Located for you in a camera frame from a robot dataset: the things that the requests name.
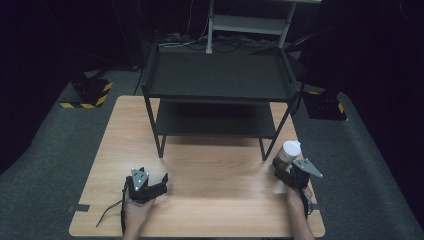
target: lower shelf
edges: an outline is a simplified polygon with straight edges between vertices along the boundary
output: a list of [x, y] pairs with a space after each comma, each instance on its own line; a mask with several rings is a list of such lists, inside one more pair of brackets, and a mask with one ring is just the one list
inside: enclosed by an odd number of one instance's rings
[[159, 135], [268, 138], [275, 134], [269, 103], [161, 99]]

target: black handheld device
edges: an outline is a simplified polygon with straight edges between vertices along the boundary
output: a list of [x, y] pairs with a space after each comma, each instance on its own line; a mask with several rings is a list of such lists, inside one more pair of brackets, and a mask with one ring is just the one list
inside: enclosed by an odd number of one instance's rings
[[[144, 167], [139, 170], [131, 169], [131, 176], [125, 180], [124, 189], [122, 190], [122, 208], [121, 208], [121, 228], [125, 233], [125, 203], [136, 202], [144, 204], [151, 199], [157, 198], [168, 192], [166, 183], [168, 182], [168, 173], [162, 178], [162, 182], [153, 186], [149, 186], [149, 173], [144, 171]], [[128, 190], [129, 199], [125, 199]]]
[[315, 166], [309, 161], [309, 159], [294, 160], [290, 172], [286, 170], [287, 164], [284, 163], [280, 158], [276, 157], [272, 161], [272, 165], [275, 168], [274, 176], [280, 179], [282, 182], [287, 184], [289, 187], [296, 189], [300, 193], [300, 198], [303, 202], [305, 210], [305, 217], [308, 218], [313, 211], [313, 204], [303, 189], [308, 186], [310, 174], [322, 178], [322, 174], [315, 168]]

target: black metal shelf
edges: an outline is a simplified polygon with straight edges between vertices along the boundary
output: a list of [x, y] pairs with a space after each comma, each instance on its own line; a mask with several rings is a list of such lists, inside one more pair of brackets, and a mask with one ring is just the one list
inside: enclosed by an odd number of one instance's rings
[[156, 127], [165, 136], [268, 138], [275, 135], [269, 103], [161, 99]]
[[157, 53], [150, 98], [289, 102], [295, 88], [279, 56]]

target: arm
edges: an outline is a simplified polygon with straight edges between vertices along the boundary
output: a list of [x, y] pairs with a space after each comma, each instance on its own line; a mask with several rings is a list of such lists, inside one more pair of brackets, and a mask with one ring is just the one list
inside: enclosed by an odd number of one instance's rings
[[125, 234], [123, 240], [136, 240], [140, 236], [142, 225], [147, 219], [156, 199], [144, 204], [135, 202], [125, 203]]
[[[286, 188], [287, 205], [293, 238], [295, 240], [315, 239], [311, 229], [309, 228], [309, 223], [305, 218], [300, 193], [287, 185]], [[309, 196], [312, 196], [312, 192], [309, 188], [306, 188], [305, 191]]]

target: gray carpet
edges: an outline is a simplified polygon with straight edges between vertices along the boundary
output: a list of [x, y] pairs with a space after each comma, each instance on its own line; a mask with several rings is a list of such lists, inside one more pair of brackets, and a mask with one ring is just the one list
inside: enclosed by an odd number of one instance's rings
[[[134, 93], [139, 74], [107, 72], [113, 87], [100, 108], [52, 106], [31, 147], [0, 176], [0, 239], [76, 239], [69, 207], [79, 201], [117, 97]], [[304, 156], [324, 174], [312, 179], [321, 239], [424, 239], [354, 106], [343, 94], [339, 100], [348, 121], [311, 120], [303, 105], [293, 116]]]

